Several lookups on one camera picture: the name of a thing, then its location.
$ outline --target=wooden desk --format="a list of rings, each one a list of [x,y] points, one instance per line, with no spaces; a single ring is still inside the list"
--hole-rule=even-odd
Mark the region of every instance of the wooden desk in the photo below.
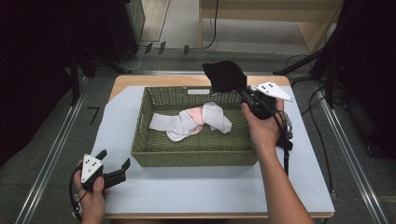
[[[273,80],[293,95],[286,77],[248,77],[249,85]],[[120,76],[116,79],[93,146],[104,148],[104,172],[131,159],[126,181],[111,188],[106,218],[267,217],[260,166],[141,167],[131,156],[142,86],[210,86],[202,76]],[[332,200],[307,136],[297,104],[285,103],[293,122],[290,182],[312,217],[331,217]],[[277,149],[283,162],[283,150]]]
[[[200,0],[199,44],[203,19],[214,19],[216,0]],[[314,53],[337,22],[343,0],[219,0],[218,19],[296,21],[310,53]]]

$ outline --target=person's left hand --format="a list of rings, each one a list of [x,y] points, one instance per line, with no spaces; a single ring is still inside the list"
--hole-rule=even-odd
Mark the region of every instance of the person's left hand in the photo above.
[[[104,189],[105,180],[101,176],[97,177],[93,184],[93,190],[87,193],[81,187],[81,170],[76,172],[74,180],[80,198],[82,223],[102,223],[106,205],[104,195],[109,193],[108,189]]]

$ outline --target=white tabletop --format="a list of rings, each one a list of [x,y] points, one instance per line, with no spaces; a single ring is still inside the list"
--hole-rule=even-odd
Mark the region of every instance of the white tabletop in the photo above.
[[[291,95],[290,86],[281,88]],[[253,166],[141,167],[131,156],[143,95],[130,86],[106,106],[92,155],[103,149],[104,172],[131,159],[126,181],[110,189],[106,217],[265,217],[267,206],[259,164]],[[312,217],[331,217],[332,200],[296,102],[285,102],[293,126],[290,182]],[[277,149],[283,163],[283,150]]]

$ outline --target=hand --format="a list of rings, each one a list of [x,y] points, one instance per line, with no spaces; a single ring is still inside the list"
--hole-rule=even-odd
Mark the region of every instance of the hand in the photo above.
[[[276,108],[279,111],[284,110],[284,101],[277,100]],[[258,119],[254,116],[248,105],[242,104],[242,112],[245,115],[247,124],[250,131],[250,138],[256,148],[259,156],[273,157],[276,155],[275,147],[277,139],[279,138],[279,127],[276,124],[274,118],[269,119]],[[281,125],[283,125],[283,119],[279,113],[276,113],[276,117]]]
[[[81,170],[76,172],[74,180],[76,188],[78,189],[78,197],[80,198],[83,214],[82,223],[102,223],[105,217],[106,204],[104,195],[109,193],[108,189],[104,190],[105,180],[101,176],[97,177],[93,183],[93,190],[87,193],[85,189],[81,187]]]

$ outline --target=woven plastic basket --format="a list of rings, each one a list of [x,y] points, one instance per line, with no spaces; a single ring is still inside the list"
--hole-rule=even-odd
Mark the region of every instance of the woven plastic basket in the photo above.
[[[206,90],[209,94],[189,94]],[[229,133],[211,131],[206,124],[195,135],[172,142],[165,132],[149,129],[153,113],[177,115],[181,110],[215,102],[233,127]],[[215,92],[210,87],[146,87],[134,134],[132,155],[143,167],[253,165],[257,156],[236,91]]]

